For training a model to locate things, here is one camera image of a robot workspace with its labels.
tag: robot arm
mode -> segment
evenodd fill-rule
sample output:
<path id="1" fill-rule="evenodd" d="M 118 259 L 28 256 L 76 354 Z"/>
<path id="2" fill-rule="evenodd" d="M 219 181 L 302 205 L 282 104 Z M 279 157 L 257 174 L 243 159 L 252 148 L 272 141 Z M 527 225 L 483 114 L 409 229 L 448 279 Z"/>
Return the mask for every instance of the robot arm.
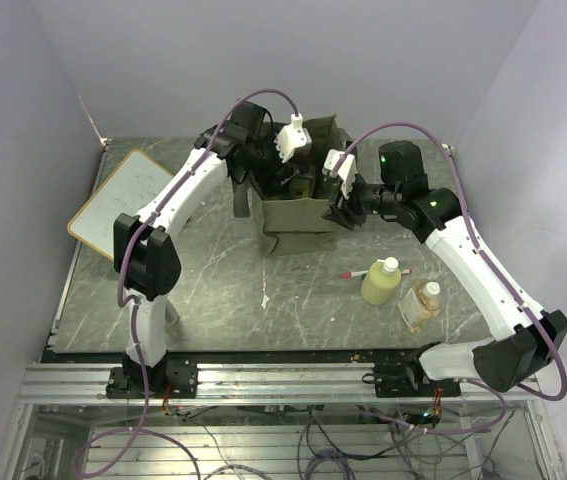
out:
<path id="1" fill-rule="evenodd" d="M 326 173 L 343 152 L 332 151 Z M 456 195 L 449 189 L 430 190 L 421 152 L 411 142 L 392 142 L 379 149 L 383 184 L 370 185 L 356 173 L 354 159 L 339 169 L 340 189 L 330 199 L 326 218 L 353 229 L 368 214 L 381 215 L 411 230 L 452 270 L 483 314 L 491 337 L 478 342 L 439 344 L 426 349 L 410 376 L 422 381 L 480 377 L 488 386 L 505 392 L 551 362 L 548 347 L 525 314 L 527 307 L 541 319 L 558 348 L 567 333 L 567 318 L 560 310 L 546 312 L 510 276 L 481 240 L 478 248 L 468 236 Z M 519 292 L 518 305 L 481 258 L 483 252 Z"/>
<path id="2" fill-rule="evenodd" d="M 134 245 L 125 278 L 125 288 L 134 290 L 141 300 L 136 333 L 151 378 L 160 379 L 160 374 L 154 375 L 154 371 L 162 369 L 159 364 L 165 360 L 167 352 L 166 317 L 177 315 L 167 300 L 167 294 L 181 274 L 175 243 L 194 210 L 228 176 L 235 183 L 243 183 L 251 174 L 272 193 L 284 188 L 301 171 L 298 163 L 288 161 L 311 144 L 309 134 L 302 126 L 303 118 L 292 115 L 290 125 L 278 133 L 270 125 L 269 133 L 261 136 L 265 114 L 266 110 L 258 105 L 242 103 L 213 145 L 208 142 L 215 127 L 199 136 L 183 167 L 152 202 L 134 217 L 119 215 L 114 223 L 114 269 L 120 273 L 128 242 L 145 221 L 154 218 Z M 206 147 L 210 147 L 210 152 L 197 168 Z M 129 308 L 132 312 L 135 307 L 130 304 Z M 131 335 L 123 363 L 127 370 L 135 370 L 140 364 Z M 135 376 L 139 375 L 140 370 L 136 368 Z"/>
<path id="3" fill-rule="evenodd" d="M 208 145 L 213 130 L 209 129 L 199 137 L 184 167 L 157 198 L 135 217 L 121 214 L 114 224 L 114 267 L 120 272 L 130 238 L 144 220 L 159 210 L 159 205 L 163 207 L 134 245 L 125 278 L 125 287 L 142 298 L 137 333 L 151 377 L 152 370 L 162 369 L 159 364 L 166 357 L 163 327 L 169 313 L 167 294 L 181 273 L 174 241 L 194 209 L 227 176 L 236 184 L 252 176 L 272 194 L 303 171 L 302 162 L 289 162 L 295 153 L 310 145 L 309 135 L 299 123 L 302 117 L 293 115 L 290 125 L 278 133 L 272 129 L 268 136 L 262 136 L 264 116 L 261 107 L 249 102 L 242 104 L 225 123 L 214 145 Z M 193 165 L 205 151 L 203 147 L 210 148 L 210 155 L 194 173 Z M 379 149 L 382 184 L 368 184 L 357 173 L 353 155 L 348 155 L 337 168 L 342 153 L 330 151 L 325 161 L 325 173 L 336 169 L 338 183 L 329 201 L 330 211 L 324 217 L 353 229 L 362 225 L 367 215 L 380 215 L 385 221 L 397 222 L 412 231 L 459 278 L 490 328 L 491 337 L 479 342 L 419 349 L 419 356 L 407 367 L 406 375 L 417 384 L 427 379 L 480 377 L 493 389 L 504 392 L 549 364 L 549 349 L 523 308 L 529 308 L 540 319 L 557 348 L 567 332 L 567 319 L 560 310 L 543 310 L 513 281 L 482 241 L 478 249 L 474 247 L 456 195 L 446 188 L 429 188 L 419 148 L 411 142 L 383 145 Z M 186 175 L 187 181 L 167 200 L 168 192 Z M 479 252 L 487 255 L 518 289 L 523 304 L 516 304 Z M 128 371 L 130 366 L 138 367 L 140 359 L 132 341 L 124 356 L 124 366 L 126 359 Z"/>

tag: cardboard box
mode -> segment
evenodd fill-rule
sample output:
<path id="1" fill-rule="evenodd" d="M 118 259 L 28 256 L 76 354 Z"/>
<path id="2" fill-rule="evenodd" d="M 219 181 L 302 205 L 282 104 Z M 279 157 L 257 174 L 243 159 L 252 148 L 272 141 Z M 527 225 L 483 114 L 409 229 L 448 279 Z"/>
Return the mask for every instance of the cardboard box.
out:
<path id="1" fill-rule="evenodd" d="M 325 181 L 321 170 L 330 149 L 343 150 L 351 141 L 336 123 L 336 115 L 303 122 L 312 137 L 312 169 L 316 174 L 312 198 L 262 198 L 252 190 L 252 213 L 259 253 L 263 257 L 334 250 L 340 226 L 324 220 L 334 182 Z M 304 179 L 298 189 L 308 188 Z"/>

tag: plastic bottle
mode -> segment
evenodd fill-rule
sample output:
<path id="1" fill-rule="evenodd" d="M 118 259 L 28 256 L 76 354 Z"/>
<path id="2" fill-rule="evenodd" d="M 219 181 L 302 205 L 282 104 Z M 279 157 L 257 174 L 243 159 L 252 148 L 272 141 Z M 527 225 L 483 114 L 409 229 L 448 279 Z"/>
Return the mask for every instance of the plastic bottle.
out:
<path id="1" fill-rule="evenodd" d="M 361 295 L 372 305 L 387 302 L 401 281 L 399 261 L 388 257 L 383 262 L 374 262 L 361 285 Z"/>
<path id="2" fill-rule="evenodd" d="M 414 282 L 398 303 L 399 312 L 411 332 L 418 332 L 427 321 L 441 311 L 441 287 L 421 278 Z"/>

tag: gray table surface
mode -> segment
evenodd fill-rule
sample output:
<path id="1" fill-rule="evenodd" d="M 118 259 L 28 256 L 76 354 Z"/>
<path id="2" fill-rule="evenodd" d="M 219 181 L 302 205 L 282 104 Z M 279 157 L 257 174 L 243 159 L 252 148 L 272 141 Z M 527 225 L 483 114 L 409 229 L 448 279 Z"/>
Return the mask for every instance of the gray table surface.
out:
<path id="1" fill-rule="evenodd" d="M 134 148 L 175 173 L 191 138 L 119 138 L 111 142 L 99 182 Z M 383 140 L 359 149 L 359 170 L 378 182 L 376 151 Z M 447 165 L 435 148 L 419 142 L 430 186 L 452 188 Z M 398 225 L 379 218 L 350 232 L 324 253 L 263 259 L 252 219 L 232 216 L 227 180 L 185 225 L 176 245 L 182 276 L 170 293 L 181 320 L 166 327 L 171 351 L 296 350 L 415 347 L 432 341 L 473 341 L 489 335 L 478 308 L 445 264 Z M 412 268 L 390 301 L 368 305 L 360 279 L 340 279 L 365 270 L 377 258 L 394 256 Z M 400 318 L 396 302 L 418 278 L 441 284 L 442 309 L 418 334 Z M 118 352 L 128 341 L 128 310 L 116 304 L 117 274 L 111 262 L 82 245 L 61 313 L 56 352 Z M 262 306 L 264 294 L 269 297 Z"/>

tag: white wall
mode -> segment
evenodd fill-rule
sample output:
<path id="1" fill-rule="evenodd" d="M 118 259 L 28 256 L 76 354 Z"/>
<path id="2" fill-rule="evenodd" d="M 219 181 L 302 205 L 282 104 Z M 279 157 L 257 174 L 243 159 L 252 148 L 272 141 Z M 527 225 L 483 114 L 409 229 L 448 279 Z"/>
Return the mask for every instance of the white wall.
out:
<path id="1" fill-rule="evenodd" d="M 567 314 L 567 2 L 540 3 L 458 157 L 490 246 L 544 306 Z M 567 338 L 561 353 L 567 364 Z M 546 370 L 544 388 L 556 391 Z M 567 398 L 550 407 L 567 457 Z"/>
<path id="2" fill-rule="evenodd" d="M 412 120 L 448 143 L 537 3 L 32 0 L 104 136 L 197 134 L 275 86 L 305 116 L 338 111 L 354 134 Z"/>
<path id="3" fill-rule="evenodd" d="M 0 444 L 67 274 L 102 147 L 27 0 L 0 0 Z"/>

